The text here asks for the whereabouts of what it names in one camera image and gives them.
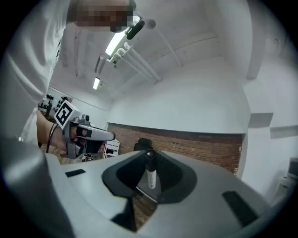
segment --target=white shirt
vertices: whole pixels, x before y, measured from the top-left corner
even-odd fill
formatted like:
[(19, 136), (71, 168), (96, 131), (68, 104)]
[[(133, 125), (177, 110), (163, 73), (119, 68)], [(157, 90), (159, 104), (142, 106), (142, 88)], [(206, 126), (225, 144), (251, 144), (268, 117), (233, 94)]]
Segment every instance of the white shirt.
[(41, 1), (14, 34), (0, 66), (1, 136), (37, 145), (37, 104), (47, 93), (70, 0)]

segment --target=red brick wall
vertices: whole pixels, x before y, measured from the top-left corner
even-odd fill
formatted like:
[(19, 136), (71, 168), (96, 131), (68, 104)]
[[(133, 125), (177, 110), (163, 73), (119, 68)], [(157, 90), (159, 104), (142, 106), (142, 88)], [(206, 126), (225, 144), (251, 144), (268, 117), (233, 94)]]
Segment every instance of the red brick wall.
[(139, 138), (152, 141), (153, 149), (182, 154), (219, 165), (236, 173), (239, 166), (242, 135), (177, 132), (109, 123), (108, 130), (120, 142), (119, 153), (134, 150)]

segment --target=white ceiling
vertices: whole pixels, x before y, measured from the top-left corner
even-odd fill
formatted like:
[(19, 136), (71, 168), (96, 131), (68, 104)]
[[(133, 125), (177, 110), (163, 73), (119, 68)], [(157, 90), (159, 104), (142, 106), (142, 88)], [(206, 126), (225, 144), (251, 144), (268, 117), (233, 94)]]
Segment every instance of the white ceiling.
[[(220, 55), (218, 39), (210, 29), (201, 0), (135, 1), (137, 13), (145, 19), (156, 21), (156, 27), (169, 41), (182, 64)], [(114, 33), (111, 32), (90, 32), (74, 24), (68, 25), (62, 39), (60, 54), (63, 68), (73, 74), (74, 80), (94, 79), (98, 57), (105, 53), (113, 36)], [(157, 73), (164, 74), (177, 67), (173, 56), (169, 54), (169, 48), (155, 29), (143, 28), (128, 42)], [(76, 54), (78, 76), (76, 76)], [(113, 69), (112, 65), (107, 63), (100, 75), (104, 83), (98, 93), (114, 98), (146, 82), (134, 81), (132, 77), (135, 73), (124, 63), (120, 63), (118, 69)]]

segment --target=hand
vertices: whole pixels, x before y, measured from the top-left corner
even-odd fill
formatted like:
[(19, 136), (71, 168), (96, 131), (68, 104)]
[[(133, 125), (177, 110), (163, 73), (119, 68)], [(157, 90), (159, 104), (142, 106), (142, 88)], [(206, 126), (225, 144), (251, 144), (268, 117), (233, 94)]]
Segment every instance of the hand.
[[(71, 133), (69, 136), (71, 140), (74, 140), (77, 137), (76, 129), (77, 129), (76, 126), (73, 126), (71, 128)], [(86, 136), (87, 130), (83, 130), (82, 133), (83, 133), (83, 136)], [(62, 129), (60, 127), (57, 127), (56, 130), (54, 131), (52, 139), (51, 139), (51, 145), (53, 145), (63, 151), (66, 151), (66, 143), (63, 140)]]

